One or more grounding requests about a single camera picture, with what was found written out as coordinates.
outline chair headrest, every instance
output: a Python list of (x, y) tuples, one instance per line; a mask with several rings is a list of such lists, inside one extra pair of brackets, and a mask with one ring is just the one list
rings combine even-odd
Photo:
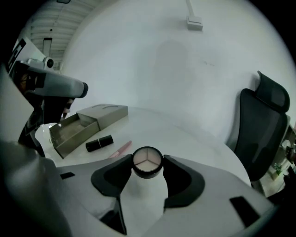
[(288, 92), (280, 84), (258, 71), (260, 84), (255, 91), (257, 98), (278, 112), (287, 112), (290, 107)]

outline white table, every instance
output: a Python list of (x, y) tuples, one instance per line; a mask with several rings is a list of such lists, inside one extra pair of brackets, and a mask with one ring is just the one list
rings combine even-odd
[(36, 137), (46, 157), (54, 160), (58, 167), (106, 159), (126, 142), (132, 140), (132, 145), (124, 154), (132, 154), (142, 146), (152, 146), (163, 155), (177, 156), (224, 169), (250, 185), (249, 177), (240, 160), (225, 144), (196, 126), (189, 128), (190, 131), (186, 129), (186, 126), (191, 125), (185, 122), (178, 123), (174, 118), (159, 112), (129, 107), (127, 117), (96, 133), (86, 141), (112, 135), (114, 144), (88, 152), (85, 148), (86, 142), (84, 142), (65, 159), (62, 159), (49, 143), (48, 126), (43, 125), (37, 131)]
[[(114, 144), (93, 152), (86, 150), (86, 142), (110, 134)], [(132, 140), (132, 145), (125, 154), (132, 154), (142, 146), (152, 146), (163, 155), (186, 158), (224, 169), (250, 185), (247, 172), (237, 156), (225, 144), (197, 128), (187, 118), (178, 121), (159, 112), (129, 107), (127, 117), (92, 136), (65, 159), (49, 143), (48, 125), (47, 128), (45, 125), (40, 128), (36, 137), (46, 157), (54, 160), (58, 167), (106, 159)], [(141, 236), (162, 216), (164, 199), (167, 198), (167, 184), (162, 172), (163, 169), (153, 179), (142, 179), (132, 172), (124, 187), (120, 197), (128, 236)]]

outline chair backrest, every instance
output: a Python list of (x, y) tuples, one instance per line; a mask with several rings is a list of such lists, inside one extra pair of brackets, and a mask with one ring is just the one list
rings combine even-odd
[(257, 90), (243, 89), (240, 94), (240, 130), (234, 151), (251, 181), (259, 180), (271, 165), (288, 125), (285, 113), (290, 107), (287, 91), (258, 73)]

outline office chair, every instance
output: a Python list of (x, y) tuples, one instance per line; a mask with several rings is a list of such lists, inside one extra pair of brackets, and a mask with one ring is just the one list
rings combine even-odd
[(234, 151), (250, 181), (259, 180), (271, 165), (288, 125), (285, 113), (290, 107), (287, 91), (258, 73), (257, 90), (240, 93), (240, 130)]

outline ceiling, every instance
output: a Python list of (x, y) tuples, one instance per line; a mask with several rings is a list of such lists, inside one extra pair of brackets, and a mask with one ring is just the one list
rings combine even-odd
[(29, 20), (27, 37), (43, 52), (43, 39), (52, 38), (50, 57), (54, 70), (60, 70), (64, 52), (81, 22), (104, 0), (56, 0), (46, 2)]

